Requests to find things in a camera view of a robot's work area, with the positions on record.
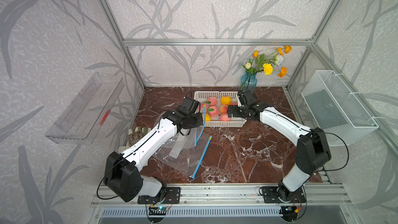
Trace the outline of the white plastic fruit basket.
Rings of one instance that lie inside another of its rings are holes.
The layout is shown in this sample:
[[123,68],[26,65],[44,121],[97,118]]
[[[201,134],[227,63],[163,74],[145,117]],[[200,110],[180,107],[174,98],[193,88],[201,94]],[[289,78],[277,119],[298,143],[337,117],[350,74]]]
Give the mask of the white plastic fruit basket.
[[[210,107],[208,104],[208,98],[209,97],[216,97],[218,99],[218,104],[216,105],[218,108],[222,105],[220,103],[220,99],[222,96],[229,96],[232,100],[232,103],[230,105],[237,105],[240,106],[240,102],[237,96],[237,91],[196,91],[194,93],[194,99],[202,103],[201,112],[203,110],[206,110]],[[205,121],[205,126],[206,127],[229,127],[229,128],[241,128],[243,125],[246,123],[246,120],[243,118],[238,118],[238,117],[232,117],[231,121],[220,121],[221,113],[219,116],[211,118],[211,121]]]

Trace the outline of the clear zip-top bag blue zipper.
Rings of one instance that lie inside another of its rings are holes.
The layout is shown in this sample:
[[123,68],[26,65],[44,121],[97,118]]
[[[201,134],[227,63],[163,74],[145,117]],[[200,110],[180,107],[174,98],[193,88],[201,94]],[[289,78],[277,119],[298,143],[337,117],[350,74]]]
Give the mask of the clear zip-top bag blue zipper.
[[183,129],[168,139],[152,156],[195,179],[212,139],[211,135],[204,133],[208,124],[210,121],[205,119],[200,127]]

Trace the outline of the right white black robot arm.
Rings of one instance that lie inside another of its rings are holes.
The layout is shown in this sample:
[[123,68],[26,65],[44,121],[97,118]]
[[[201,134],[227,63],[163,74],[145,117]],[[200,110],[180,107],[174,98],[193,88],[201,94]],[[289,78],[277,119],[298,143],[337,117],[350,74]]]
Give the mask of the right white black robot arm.
[[250,90],[238,91],[240,106],[228,107],[229,117],[256,120],[266,124],[296,147],[295,164],[278,183],[277,197],[290,202],[309,178],[332,158],[325,132],[321,128],[311,129],[280,113],[276,108],[254,97]]

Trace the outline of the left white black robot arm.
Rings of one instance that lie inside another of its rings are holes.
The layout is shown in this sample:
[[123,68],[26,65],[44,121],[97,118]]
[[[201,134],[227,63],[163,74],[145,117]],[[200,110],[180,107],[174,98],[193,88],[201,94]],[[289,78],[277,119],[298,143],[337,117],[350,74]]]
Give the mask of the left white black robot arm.
[[198,111],[200,103],[185,97],[177,110],[168,110],[158,124],[135,145],[118,153],[112,152],[106,160],[102,182],[124,202],[136,196],[152,197],[156,202],[166,197],[167,185],[154,177],[142,176],[140,171],[151,156],[176,134],[186,135],[194,128],[203,125],[202,114]]

